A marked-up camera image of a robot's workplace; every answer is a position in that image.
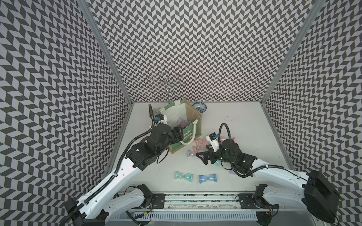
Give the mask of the blue hourglass front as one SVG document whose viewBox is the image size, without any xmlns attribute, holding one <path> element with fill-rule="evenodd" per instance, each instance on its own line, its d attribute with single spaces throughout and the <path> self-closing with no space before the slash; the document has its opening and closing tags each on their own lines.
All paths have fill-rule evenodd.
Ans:
<svg viewBox="0 0 362 226">
<path fill-rule="evenodd" d="M 217 182 L 217 175 L 216 174 L 210 174 L 210 175 L 199 175 L 199 183 L 205 183 L 205 182 Z"/>
</svg>

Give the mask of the pink hourglass beside bag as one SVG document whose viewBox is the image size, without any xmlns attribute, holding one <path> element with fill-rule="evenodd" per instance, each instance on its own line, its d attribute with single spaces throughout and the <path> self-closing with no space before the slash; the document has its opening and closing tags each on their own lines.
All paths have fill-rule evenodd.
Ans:
<svg viewBox="0 0 362 226">
<path fill-rule="evenodd" d="M 198 138 L 194 140 L 195 146 L 193 147 L 193 151 L 195 153 L 205 152 L 207 151 L 207 145 L 209 145 L 209 142 L 206 138 Z"/>
</svg>

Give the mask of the purple hourglass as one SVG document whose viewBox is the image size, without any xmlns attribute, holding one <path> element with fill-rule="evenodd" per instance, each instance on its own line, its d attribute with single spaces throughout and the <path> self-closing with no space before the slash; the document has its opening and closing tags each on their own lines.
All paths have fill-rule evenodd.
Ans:
<svg viewBox="0 0 362 226">
<path fill-rule="evenodd" d="M 180 124 L 180 126 L 185 129 L 186 127 L 188 127 L 189 125 L 191 125 L 191 121 L 189 120 L 184 120 L 183 118 L 179 117 L 177 120 L 177 123 Z"/>
<path fill-rule="evenodd" d="M 187 157 L 195 157 L 195 156 L 196 156 L 196 154 L 195 154 L 194 151 L 189 150 L 189 151 L 187 152 Z"/>
</svg>

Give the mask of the teal hourglass front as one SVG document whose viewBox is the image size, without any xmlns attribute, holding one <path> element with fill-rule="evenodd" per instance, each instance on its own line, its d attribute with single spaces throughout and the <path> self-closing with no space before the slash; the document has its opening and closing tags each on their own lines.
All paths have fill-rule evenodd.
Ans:
<svg viewBox="0 0 362 226">
<path fill-rule="evenodd" d="M 176 172 L 175 174 L 175 179 L 185 179 L 188 182 L 192 182 L 193 181 L 193 175 L 192 174 L 183 174 L 179 171 Z"/>
</svg>

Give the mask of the pink glass bowl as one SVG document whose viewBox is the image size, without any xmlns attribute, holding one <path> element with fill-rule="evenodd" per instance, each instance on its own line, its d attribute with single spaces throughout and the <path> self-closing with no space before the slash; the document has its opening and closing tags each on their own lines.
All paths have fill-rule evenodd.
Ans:
<svg viewBox="0 0 362 226">
<path fill-rule="evenodd" d="M 152 109 L 153 115 L 154 115 L 154 116 L 155 116 L 155 115 L 158 115 L 159 112 L 160 112 L 160 109 L 161 109 L 161 108 L 159 108 L 159 107 L 153 108 L 153 109 Z"/>
</svg>

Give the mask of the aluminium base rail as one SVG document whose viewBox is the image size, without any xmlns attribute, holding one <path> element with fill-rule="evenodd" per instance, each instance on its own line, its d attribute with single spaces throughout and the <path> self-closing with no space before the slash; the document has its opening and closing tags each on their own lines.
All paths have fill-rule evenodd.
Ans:
<svg viewBox="0 0 362 226">
<path fill-rule="evenodd" d="M 100 210 L 116 209 L 119 204 L 124 210 L 132 208 L 180 209 L 180 208 L 226 208 L 226 209 L 276 209 L 294 208 L 307 211 L 306 198 L 288 189 L 258 188 L 255 192 L 234 193 L 167 193 L 155 194 L 148 189 L 135 188 L 118 198 L 110 196 L 101 204 L 100 198 L 90 198 L 86 194 L 78 199 L 78 204 L 99 207 Z"/>
</svg>

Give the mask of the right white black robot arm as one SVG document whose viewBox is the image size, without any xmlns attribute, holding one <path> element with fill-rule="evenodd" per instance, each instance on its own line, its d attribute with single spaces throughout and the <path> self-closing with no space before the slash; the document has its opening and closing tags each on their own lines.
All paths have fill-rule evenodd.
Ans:
<svg viewBox="0 0 362 226">
<path fill-rule="evenodd" d="M 221 143 L 216 139 L 206 146 L 206 151 L 196 152 L 204 164 L 217 161 L 229 163 L 232 171 L 240 178 L 256 177 L 281 185 L 266 191 L 267 185 L 260 184 L 254 195 L 255 205 L 271 208 L 273 205 L 291 206 L 307 210 L 317 219 L 338 225 L 338 202 L 340 195 L 335 186 L 319 171 L 295 171 L 283 166 L 267 163 L 241 151 L 232 139 Z"/>
</svg>

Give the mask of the purple hourglass beside bag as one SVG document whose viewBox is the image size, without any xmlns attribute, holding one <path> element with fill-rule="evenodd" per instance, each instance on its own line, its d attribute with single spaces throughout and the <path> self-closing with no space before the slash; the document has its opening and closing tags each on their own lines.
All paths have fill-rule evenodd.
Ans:
<svg viewBox="0 0 362 226">
<path fill-rule="evenodd" d="M 194 151 L 189 150 L 189 151 L 187 152 L 187 157 L 195 157 L 195 156 L 196 156 L 196 154 L 195 154 Z"/>
</svg>

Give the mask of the blue white ceramic bowl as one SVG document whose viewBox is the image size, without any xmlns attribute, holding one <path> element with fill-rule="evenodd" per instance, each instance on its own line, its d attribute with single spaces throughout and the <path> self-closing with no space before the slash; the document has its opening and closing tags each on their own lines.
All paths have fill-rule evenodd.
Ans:
<svg viewBox="0 0 362 226">
<path fill-rule="evenodd" d="M 202 102 L 195 102 L 192 104 L 192 106 L 200 113 L 204 113 L 207 110 L 206 104 Z"/>
</svg>

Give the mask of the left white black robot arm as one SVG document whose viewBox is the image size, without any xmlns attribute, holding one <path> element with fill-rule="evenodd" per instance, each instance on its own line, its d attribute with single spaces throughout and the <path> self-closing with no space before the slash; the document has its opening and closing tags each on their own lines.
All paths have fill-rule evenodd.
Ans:
<svg viewBox="0 0 362 226">
<path fill-rule="evenodd" d="M 136 189 L 141 195 L 114 196 L 129 180 L 156 162 L 170 145 L 182 140 L 182 126 L 151 125 L 130 141 L 115 169 L 98 185 L 80 198 L 70 198 L 64 203 L 67 216 L 59 224 L 64 226 L 71 221 L 74 226 L 104 226 L 113 215 L 142 205 L 152 195 L 145 186 Z"/>
</svg>

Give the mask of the brown green canvas bag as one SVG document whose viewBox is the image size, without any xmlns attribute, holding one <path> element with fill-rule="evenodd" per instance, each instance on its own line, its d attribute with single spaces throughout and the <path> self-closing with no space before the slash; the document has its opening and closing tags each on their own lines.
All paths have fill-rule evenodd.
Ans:
<svg viewBox="0 0 362 226">
<path fill-rule="evenodd" d="M 202 114 L 189 101 L 174 101 L 161 108 L 159 113 L 166 117 L 166 123 L 171 128 L 179 127 L 183 130 L 183 140 L 170 145 L 170 153 L 177 152 L 202 135 Z"/>
</svg>

